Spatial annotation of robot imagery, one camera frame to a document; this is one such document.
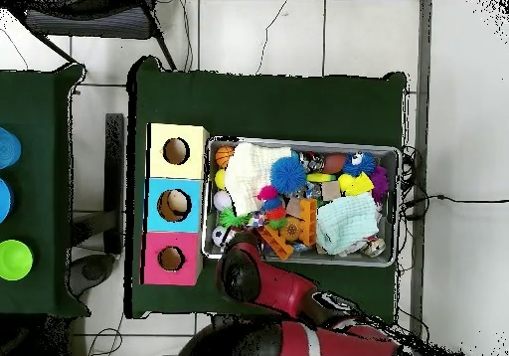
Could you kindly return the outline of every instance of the shape sorter box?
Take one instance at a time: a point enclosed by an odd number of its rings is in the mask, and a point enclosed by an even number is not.
[[[198,234],[147,233],[143,257],[143,284],[195,285],[202,269]],[[164,251],[177,250],[181,256],[177,269],[165,269],[161,261]]]
[[[203,179],[205,146],[209,132],[203,126],[174,125],[165,123],[147,124],[147,150],[150,155],[149,170],[145,176],[151,178]],[[185,147],[185,156],[172,164],[166,149],[168,144],[179,140]]]
[[[149,178],[146,232],[200,233],[202,188],[201,180]],[[159,214],[160,199],[167,191],[179,191],[187,197],[187,215],[182,220],[168,221]]]

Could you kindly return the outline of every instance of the circular hole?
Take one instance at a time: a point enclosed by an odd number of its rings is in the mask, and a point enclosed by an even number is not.
[[[184,164],[189,158],[189,145],[182,138],[170,138],[163,145],[163,157],[170,164]]]
[[[157,201],[157,212],[167,222],[181,222],[191,212],[191,198],[180,189],[164,191]]]
[[[184,263],[184,255],[177,247],[166,247],[157,256],[159,265],[168,271],[176,271],[182,267]]]

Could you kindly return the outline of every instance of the green bowl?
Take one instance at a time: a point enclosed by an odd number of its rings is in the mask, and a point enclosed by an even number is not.
[[[0,277],[19,280],[28,274],[32,262],[32,252],[22,242],[9,240],[0,243]]]

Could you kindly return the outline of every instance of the dark green table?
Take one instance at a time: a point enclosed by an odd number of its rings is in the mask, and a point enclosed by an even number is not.
[[[202,125],[212,135],[231,135],[401,147],[402,98],[406,78],[346,76],[289,78],[208,72],[161,72],[142,58],[128,78],[125,311],[266,312],[226,301],[216,291],[216,261],[204,260],[195,286],[139,284],[145,131],[148,122]],[[395,265],[342,267],[285,264],[323,289],[360,304],[388,322],[395,313]]]
[[[66,65],[54,73],[0,72],[0,126],[22,145],[18,163],[0,170],[15,199],[0,225],[0,241],[20,240],[34,255],[25,278],[0,278],[0,313],[87,315],[66,286],[73,190],[68,114],[71,90],[84,70]]]

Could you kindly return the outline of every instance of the blue cup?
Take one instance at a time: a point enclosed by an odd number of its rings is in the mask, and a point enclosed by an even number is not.
[[[0,179],[0,224],[9,215],[14,197],[7,182]]]
[[[0,169],[12,166],[21,155],[21,143],[16,135],[0,128]]]

